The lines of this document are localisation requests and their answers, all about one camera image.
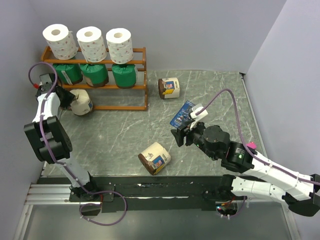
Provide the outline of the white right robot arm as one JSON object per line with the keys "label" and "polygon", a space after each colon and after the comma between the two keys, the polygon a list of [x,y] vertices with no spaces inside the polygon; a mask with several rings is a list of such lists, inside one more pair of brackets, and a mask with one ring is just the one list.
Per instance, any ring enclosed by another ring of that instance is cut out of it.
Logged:
{"label": "white right robot arm", "polygon": [[255,180],[224,174],[215,187],[213,196],[219,200],[237,197],[264,199],[287,204],[295,214],[312,217],[320,210],[320,176],[303,175],[264,157],[255,149],[230,140],[229,133],[218,125],[205,127],[199,122],[193,129],[181,125],[171,134],[179,147],[196,145],[211,160],[231,172],[255,177]]}

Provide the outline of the white dotted roll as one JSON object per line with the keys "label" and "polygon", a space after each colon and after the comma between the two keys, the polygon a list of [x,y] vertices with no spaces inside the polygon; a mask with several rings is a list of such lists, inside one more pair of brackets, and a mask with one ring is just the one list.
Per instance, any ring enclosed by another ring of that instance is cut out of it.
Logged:
{"label": "white dotted roll", "polygon": [[67,26],[63,24],[49,25],[42,31],[42,35],[56,59],[69,60],[76,56],[78,47]]}
{"label": "white dotted roll", "polygon": [[125,28],[113,28],[106,35],[110,59],[115,64],[126,64],[134,57],[131,32]]}
{"label": "white dotted roll", "polygon": [[81,28],[76,38],[84,56],[90,63],[99,63],[107,57],[107,50],[102,31],[95,26]]}

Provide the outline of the cream roll front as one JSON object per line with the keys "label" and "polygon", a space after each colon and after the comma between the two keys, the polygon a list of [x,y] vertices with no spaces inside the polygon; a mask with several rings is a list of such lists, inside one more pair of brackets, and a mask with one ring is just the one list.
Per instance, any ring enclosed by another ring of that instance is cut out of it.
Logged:
{"label": "cream roll front", "polygon": [[138,159],[146,170],[154,176],[171,161],[171,156],[161,144],[154,142],[138,155]]}

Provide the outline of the cartoon roll back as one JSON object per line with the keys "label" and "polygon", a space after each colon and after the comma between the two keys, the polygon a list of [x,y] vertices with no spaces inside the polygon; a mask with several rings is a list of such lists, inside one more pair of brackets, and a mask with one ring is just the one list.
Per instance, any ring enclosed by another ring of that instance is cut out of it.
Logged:
{"label": "cartoon roll back", "polygon": [[180,96],[180,83],[177,77],[158,79],[159,97],[165,99],[176,99]]}

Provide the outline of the cream roll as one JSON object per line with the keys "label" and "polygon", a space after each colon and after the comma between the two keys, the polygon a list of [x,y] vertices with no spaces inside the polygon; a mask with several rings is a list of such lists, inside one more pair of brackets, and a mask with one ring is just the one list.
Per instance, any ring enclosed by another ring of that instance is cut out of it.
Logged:
{"label": "cream roll", "polygon": [[70,104],[70,109],[77,116],[84,116],[93,110],[93,102],[84,89],[73,89],[70,91],[74,96],[74,100]]}
{"label": "cream roll", "polygon": [[154,176],[171,161],[171,156],[161,144],[154,142],[138,155],[138,159],[146,170]]}

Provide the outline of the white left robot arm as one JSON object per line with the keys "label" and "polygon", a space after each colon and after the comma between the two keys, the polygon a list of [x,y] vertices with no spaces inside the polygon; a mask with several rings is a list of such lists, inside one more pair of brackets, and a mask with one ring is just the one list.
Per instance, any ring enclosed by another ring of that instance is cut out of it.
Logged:
{"label": "white left robot arm", "polygon": [[99,195],[97,183],[73,158],[71,140],[58,118],[60,108],[76,108],[80,115],[89,113],[93,106],[89,96],[86,91],[70,92],[55,85],[54,73],[39,78],[36,116],[24,126],[24,133],[38,160],[56,166],[69,179],[72,194],[80,200],[94,201]]}

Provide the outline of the green roll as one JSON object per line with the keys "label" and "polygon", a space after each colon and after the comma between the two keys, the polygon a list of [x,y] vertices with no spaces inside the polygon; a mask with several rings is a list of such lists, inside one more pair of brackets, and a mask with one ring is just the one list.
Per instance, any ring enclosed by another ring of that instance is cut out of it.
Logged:
{"label": "green roll", "polygon": [[52,65],[60,79],[60,81],[67,85],[75,85],[83,80],[82,71],[78,64],[58,64]]}
{"label": "green roll", "polygon": [[119,88],[128,89],[136,84],[137,68],[134,64],[113,64],[111,69]]}
{"label": "green roll", "polygon": [[108,70],[104,64],[80,64],[79,67],[89,86],[99,88],[109,82]]}

